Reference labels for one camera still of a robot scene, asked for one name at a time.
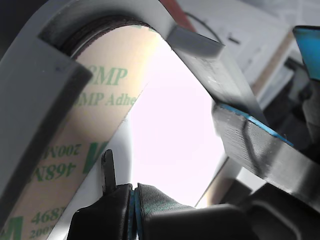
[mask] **blue edge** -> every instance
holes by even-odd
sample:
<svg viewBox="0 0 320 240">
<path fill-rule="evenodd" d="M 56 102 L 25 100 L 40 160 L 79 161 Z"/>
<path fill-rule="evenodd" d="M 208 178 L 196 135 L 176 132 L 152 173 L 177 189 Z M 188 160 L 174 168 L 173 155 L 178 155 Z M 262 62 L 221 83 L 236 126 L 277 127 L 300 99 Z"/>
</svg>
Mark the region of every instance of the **blue edge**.
<svg viewBox="0 0 320 240">
<path fill-rule="evenodd" d="M 134 190 L 134 209 L 135 209 L 136 227 L 137 227 L 139 240 L 143 240 L 142 217 L 141 217 L 141 207 L 140 207 L 138 187 Z"/>
<path fill-rule="evenodd" d="M 250 116 L 249 114 L 240 111 L 232 106 L 229 106 L 227 104 L 219 104 L 219 106 L 223 109 L 226 109 L 230 112 L 233 112 L 237 115 L 243 116 L 245 117 L 247 120 L 249 120 L 250 122 L 254 123 L 255 125 L 257 125 L 259 128 L 265 130 L 267 133 L 269 133 L 271 136 L 278 138 L 282 141 L 284 141 L 286 144 L 290 145 L 291 147 L 293 147 L 294 145 L 289 142 L 287 139 L 285 139 L 283 136 L 279 135 L 276 131 L 272 130 L 270 127 L 264 125 L 262 122 L 258 121 L 257 119 L 255 119 L 253 116 Z"/>
</svg>

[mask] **white surface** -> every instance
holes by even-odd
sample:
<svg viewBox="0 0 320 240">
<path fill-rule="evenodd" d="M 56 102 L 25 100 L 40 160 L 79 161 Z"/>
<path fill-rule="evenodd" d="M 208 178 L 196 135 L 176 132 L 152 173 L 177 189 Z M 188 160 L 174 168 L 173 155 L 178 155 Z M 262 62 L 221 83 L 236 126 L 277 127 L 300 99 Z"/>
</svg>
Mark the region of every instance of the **white surface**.
<svg viewBox="0 0 320 240">
<path fill-rule="evenodd" d="M 291 80 L 295 72 L 286 66 L 282 66 L 277 75 L 267 83 L 265 88 L 258 96 L 258 101 L 261 109 L 265 109 L 278 93 Z"/>
<path fill-rule="evenodd" d="M 319 0 L 240 0 L 275 16 L 281 22 L 296 25 L 320 26 Z M 290 57 L 299 63 L 302 58 L 294 41 Z"/>
<path fill-rule="evenodd" d="M 220 36 L 250 84 L 260 76 L 289 31 L 285 22 L 238 0 L 178 0 L 178 3 Z M 211 33 L 191 21 L 198 33 L 213 39 Z"/>
<path fill-rule="evenodd" d="M 212 99 L 165 42 L 152 66 L 145 75 L 150 83 L 108 145 L 114 152 L 116 183 L 153 185 L 194 206 L 224 160 L 211 115 Z M 99 175 L 97 162 L 49 240 L 62 240 L 74 212 L 101 196 Z"/>
</svg>

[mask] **green printed text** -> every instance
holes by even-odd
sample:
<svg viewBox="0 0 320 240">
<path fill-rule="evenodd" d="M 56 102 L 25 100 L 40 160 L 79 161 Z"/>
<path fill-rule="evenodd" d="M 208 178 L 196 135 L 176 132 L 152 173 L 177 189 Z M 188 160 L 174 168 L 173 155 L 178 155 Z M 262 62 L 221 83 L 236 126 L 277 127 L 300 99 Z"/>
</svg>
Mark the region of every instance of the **green printed text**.
<svg viewBox="0 0 320 240">
<path fill-rule="evenodd" d="M 57 220 L 60 218 L 62 213 L 66 208 L 63 207 L 56 207 L 54 209 L 49 209 L 45 212 L 38 212 L 31 220 L 31 223 L 38 224 L 38 223 L 47 223 L 50 221 Z"/>
<path fill-rule="evenodd" d="M 91 168 L 94 166 L 96 163 L 98 157 L 102 154 L 102 152 L 105 150 L 107 147 L 108 142 L 93 142 L 90 144 L 88 154 L 86 155 L 84 167 L 83 167 L 83 174 L 89 173 Z"/>
<path fill-rule="evenodd" d="M 62 158 L 77 156 L 80 152 L 81 144 L 70 144 L 70 145 L 59 145 L 59 146 L 48 146 L 43 153 L 43 159 L 48 157 L 51 158 Z"/>
<path fill-rule="evenodd" d="M 115 96 L 113 93 L 109 96 L 105 96 L 103 92 L 82 92 L 74 102 L 75 106 L 112 106 L 112 105 L 133 105 L 137 98 L 129 96 L 127 93 L 121 93 Z"/>
<path fill-rule="evenodd" d="M 32 230 L 30 232 L 29 239 L 36 239 L 42 235 L 47 235 L 48 233 L 51 232 L 52 229 L 54 229 L 54 227 L 55 225 L 51 225 L 51 226 L 42 227 L 36 230 Z"/>
<path fill-rule="evenodd" d="M 87 68 L 92 72 L 93 76 L 88 84 L 92 85 L 119 85 L 119 80 L 124 79 L 128 75 L 125 68 L 112 67 L 106 69 L 104 66 L 90 65 Z"/>
<path fill-rule="evenodd" d="M 24 218 L 13 217 L 8 221 L 7 227 L 0 233 L 0 240 L 21 240 Z"/>
<path fill-rule="evenodd" d="M 60 163 L 49 166 L 39 166 L 35 169 L 32 179 L 35 178 L 38 182 L 51 181 L 61 177 L 69 177 L 76 168 L 72 162 L 69 164 Z"/>
</svg>

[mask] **blue object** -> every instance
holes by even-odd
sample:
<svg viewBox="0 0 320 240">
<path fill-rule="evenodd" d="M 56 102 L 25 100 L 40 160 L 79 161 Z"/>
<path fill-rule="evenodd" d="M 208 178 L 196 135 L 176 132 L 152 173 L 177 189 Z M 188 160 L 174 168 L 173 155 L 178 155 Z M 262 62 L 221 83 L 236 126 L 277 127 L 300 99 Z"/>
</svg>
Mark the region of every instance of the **blue object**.
<svg viewBox="0 0 320 240">
<path fill-rule="evenodd" d="M 293 34 L 309 77 L 320 81 L 320 27 L 296 26 Z"/>
<path fill-rule="evenodd" d="M 227 104 L 219 104 L 219 106 L 223 109 L 227 109 L 228 111 L 230 112 L 233 112 L 237 115 L 240 115 L 240 116 L 243 116 L 245 117 L 246 119 L 248 119 L 250 122 L 254 123 L 255 125 L 257 125 L 259 128 L 265 130 L 267 133 L 269 133 L 270 135 L 274 136 L 275 138 L 278 138 L 282 141 L 284 141 L 286 144 L 290 145 L 291 147 L 293 147 L 294 145 L 289 142 L 287 139 L 285 139 L 283 136 L 279 135 L 276 131 L 272 130 L 270 127 L 264 125 L 262 122 L 258 121 L 257 119 L 255 119 L 253 116 L 243 112 L 243 111 L 240 111 L 232 106 L 229 106 Z"/>
<path fill-rule="evenodd" d="M 141 216 L 139 188 L 134 189 L 134 209 L 135 209 L 136 228 L 137 228 L 139 240 L 143 240 L 143 229 L 142 229 L 142 216 Z"/>
</svg>

